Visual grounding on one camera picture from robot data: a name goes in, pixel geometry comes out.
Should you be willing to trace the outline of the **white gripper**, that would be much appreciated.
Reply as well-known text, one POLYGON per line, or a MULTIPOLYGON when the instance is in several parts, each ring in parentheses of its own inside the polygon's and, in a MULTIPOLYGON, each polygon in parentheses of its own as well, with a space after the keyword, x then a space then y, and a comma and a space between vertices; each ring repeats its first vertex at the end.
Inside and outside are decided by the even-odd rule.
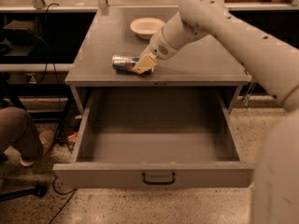
POLYGON ((147 47, 147 53, 140 58, 133 67, 133 71, 137 74, 143 74, 156 66, 156 58, 167 60, 177 52, 178 36, 173 30, 164 26, 152 36, 147 47))

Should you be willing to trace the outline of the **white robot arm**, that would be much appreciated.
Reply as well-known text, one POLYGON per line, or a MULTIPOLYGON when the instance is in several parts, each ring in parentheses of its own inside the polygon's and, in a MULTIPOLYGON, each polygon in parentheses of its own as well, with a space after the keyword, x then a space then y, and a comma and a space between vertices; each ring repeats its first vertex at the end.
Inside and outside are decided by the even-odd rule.
POLYGON ((287 114, 267 135, 255 168, 249 224, 299 224, 299 51, 233 16, 221 0, 179 0, 178 13, 151 38, 134 71, 212 35, 287 114))

